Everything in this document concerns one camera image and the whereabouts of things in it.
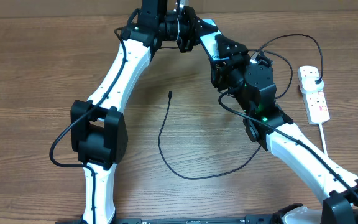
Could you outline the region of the Samsung Galaxy smartphone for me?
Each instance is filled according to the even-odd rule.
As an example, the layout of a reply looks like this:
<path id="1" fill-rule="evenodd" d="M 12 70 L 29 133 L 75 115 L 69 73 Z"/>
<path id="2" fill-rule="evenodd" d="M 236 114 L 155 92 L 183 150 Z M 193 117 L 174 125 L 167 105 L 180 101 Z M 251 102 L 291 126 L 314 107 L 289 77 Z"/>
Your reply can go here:
<path id="1" fill-rule="evenodd" d="M 216 42 L 215 36 L 221 34 L 221 31 L 216 26 L 215 22 L 212 19 L 203 19 L 203 22 L 206 22 L 209 25 L 212 25 L 214 28 L 218 30 L 216 32 L 212 32 L 210 34 L 206 34 L 200 37 L 201 44 L 205 49 L 210 61 L 218 62 L 223 59 L 219 57 L 218 44 Z"/>

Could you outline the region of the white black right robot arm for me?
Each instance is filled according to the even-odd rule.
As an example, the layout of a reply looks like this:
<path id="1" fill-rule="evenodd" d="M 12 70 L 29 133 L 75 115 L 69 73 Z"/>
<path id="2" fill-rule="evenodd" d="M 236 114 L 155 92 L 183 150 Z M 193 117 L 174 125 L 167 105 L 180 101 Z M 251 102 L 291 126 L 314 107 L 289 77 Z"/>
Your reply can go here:
<path id="1" fill-rule="evenodd" d="M 253 63 L 245 45 L 218 34 L 219 57 L 214 84 L 242 108 L 251 141 L 281 159 L 322 204 L 321 223 L 358 223 L 358 176 L 343 169 L 310 142 L 276 103 L 272 62 L 264 55 Z"/>

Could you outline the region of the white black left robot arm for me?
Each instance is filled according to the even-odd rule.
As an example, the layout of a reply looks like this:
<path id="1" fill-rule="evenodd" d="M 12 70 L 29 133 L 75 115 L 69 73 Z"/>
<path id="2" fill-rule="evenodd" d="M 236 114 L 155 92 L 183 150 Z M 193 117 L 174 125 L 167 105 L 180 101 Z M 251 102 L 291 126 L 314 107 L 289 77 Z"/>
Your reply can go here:
<path id="1" fill-rule="evenodd" d="M 68 167 L 54 157 L 66 134 L 85 172 L 86 205 L 78 223 L 113 223 L 114 173 L 124 157 L 128 134 L 124 110 L 136 82 L 150 65 L 163 42 L 176 42 L 180 52 L 189 52 L 203 36 L 216 33 L 210 19 L 199 18 L 186 1 L 167 9 L 166 1 L 142 1 L 123 27 L 114 30 L 119 50 L 104 80 L 86 100 L 76 100 L 70 109 L 70 125 L 52 143 L 49 158 L 58 167 Z"/>

